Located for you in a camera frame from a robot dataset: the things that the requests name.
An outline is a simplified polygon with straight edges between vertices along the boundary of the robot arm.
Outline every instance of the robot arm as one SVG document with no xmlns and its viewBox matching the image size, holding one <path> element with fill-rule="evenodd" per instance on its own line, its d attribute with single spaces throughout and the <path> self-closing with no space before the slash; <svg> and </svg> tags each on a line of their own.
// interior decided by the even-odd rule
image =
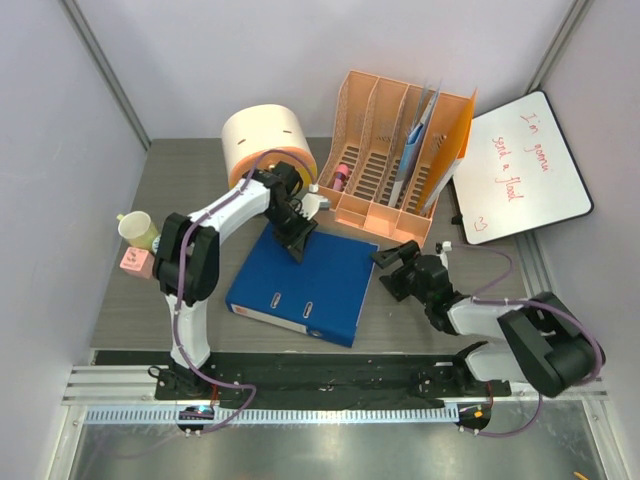
<svg viewBox="0 0 640 480">
<path fill-rule="evenodd" d="M 453 289 L 446 253 L 441 245 L 436 251 L 438 255 L 421 255 L 418 244 L 408 242 L 372 257 L 382 268 L 402 260 L 400 268 L 380 280 L 398 301 L 416 297 L 437 330 L 495 340 L 458 354 L 475 380 L 528 382 L 547 397 L 555 397 L 591 372 L 596 355 L 576 326 L 535 306 L 474 303 Z M 544 292 L 531 300 L 570 314 L 553 293 Z"/>
<path fill-rule="evenodd" d="M 301 186 L 302 179 L 296 169 L 281 162 L 271 171 L 256 170 L 244 190 L 240 190 L 238 185 L 189 216 L 172 213 L 165 220 L 153 274 L 173 312 L 177 302 L 180 248 L 184 235 L 192 223 L 219 207 L 195 229 L 190 239 L 193 249 L 186 262 L 184 304 L 179 313 L 178 331 L 184 349 L 196 367 L 204 365 L 211 353 L 206 332 L 206 307 L 207 299 L 218 283 L 220 245 L 247 220 L 264 213 L 274 225 L 276 240 L 301 262 L 309 235 L 317 226 L 316 221 L 309 218 L 315 212 L 306 212 L 291 205 Z M 313 203 L 306 200 L 300 205 Z M 178 351 L 175 339 L 171 357 L 188 376 L 189 365 Z"/>
</svg>

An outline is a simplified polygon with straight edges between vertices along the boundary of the file organizer slot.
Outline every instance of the file organizer slot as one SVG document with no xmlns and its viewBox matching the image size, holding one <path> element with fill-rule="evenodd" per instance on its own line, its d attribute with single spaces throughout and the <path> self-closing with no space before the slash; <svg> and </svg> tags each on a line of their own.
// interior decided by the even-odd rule
<svg viewBox="0 0 640 480">
<path fill-rule="evenodd" d="M 434 93 L 427 93 L 419 115 Z M 338 96 L 331 153 L 318 182 L 319 193 L 330 200 L 331 208 L 316 217 L 319 222 L 333 220 L 397 242 L 415 240 L 424 245 L 437 202 L 424 216 L 415 213 L 417 202 L 447 134 L 454 126 L 468 127 L 459 117 L 472 99 L 440 94 L 416 168 L 400 197 L 401 207 L 392 208 L 387 205 L 391 187 L 421 94 L 417 85 L 349 73 Z M 340 163 L 349 166 L 349 176 L 339 192 L 331 187 Z"/>
</svg>

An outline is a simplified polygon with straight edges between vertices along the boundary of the blue folder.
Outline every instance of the blue folder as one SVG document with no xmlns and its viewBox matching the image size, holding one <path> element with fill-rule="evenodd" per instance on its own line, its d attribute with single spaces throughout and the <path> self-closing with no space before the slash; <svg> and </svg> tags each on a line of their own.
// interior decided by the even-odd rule
<svg viewBox="0 0 640 480">
<path fill-rule="evenodd" d="M 232 312 L 350 347 L 377 245 L 313 232 L 297 263 L 268 225 L 236 276 Z"/>
</svg>

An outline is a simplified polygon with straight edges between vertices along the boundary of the handwritten text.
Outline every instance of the handwritten text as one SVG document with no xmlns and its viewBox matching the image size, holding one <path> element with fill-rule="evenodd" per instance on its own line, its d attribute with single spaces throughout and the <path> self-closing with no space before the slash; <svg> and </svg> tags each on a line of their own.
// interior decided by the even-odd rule
<svg viewBox="0 0 640 480">
<path fill-rule="evenodd" d="M 505 160 L 505 157 L 507 155 L 511 155 L 511 152 L 505 146 L 504 138 L 498 137 L 497 140 L 491 139 L 491 141 L 493 142 L 496 152 L 498 152 L 498 160 L 502 161 L 502 171 L 505 172 L 507 168 L 509 168 L 509 164 Z"/>
<path fill-rule="evenodd" d="M 531 133 L 533 135 L 538 133 L 537 124 L 540 123 L 540 120 L 538 120 L 538 116 L 535 113 L 533 115 L 529 115 L 528 117 L 525 117 L 524 115 L 520 115 L 520 118 L 529 124 L 529 130 L 531 130 Z"/>
<path fill-rule="evenodd" d="M 520 177 L 511 177 L 508 180 L 498 180 L 496 178 L 496 183 L 504 184 L 507 198 L 509 199 L 509 203 L 511 203 L 512 200 L 517 200 L 518 198 L 524 198 L 524 195 L 520 195 L 518 194 L 518 192 L 516 192 L 516 185 L 521 182 L 522 181 L 520 180 Z"/>
<path fill-rule="evenodd" d="M 527 149 L 524 148 L 524 151 L 527 153 L 536 152 L 536 157 L 538 158 L 538 162 L 540 162 L 540 168 L 542 168 L 543 172 L 549 171 L 549 162 L 547 161 L 547 157 L 542 150 L 542 145 L 539 143 L 534 145 L 533 148 Z"/>
</svg>

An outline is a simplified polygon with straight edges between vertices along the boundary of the binder ring hole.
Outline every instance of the binder ring hole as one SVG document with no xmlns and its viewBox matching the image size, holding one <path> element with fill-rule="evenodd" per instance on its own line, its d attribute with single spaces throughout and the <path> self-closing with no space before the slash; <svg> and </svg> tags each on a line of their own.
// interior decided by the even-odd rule
<svg viewBox="0 0 640 480">
<path fill-rule="evenodd" d="M 311 315 L 311 309 L 312 308 L 313 308 L 313 302 L 308 302 L 304 307 L 304 312 L 302 312 L 302 316 L 304 318 L 309 318 L 309 315 Z"/>
<path fill-rule="evenodd" d="M 280 303 L 280 297 L 281 295 L 278 292 L 276 292 L 273 298 L 271 299 L 271 308 L 276 308 L 278 306 L 278 304 Z"/>
</svg>

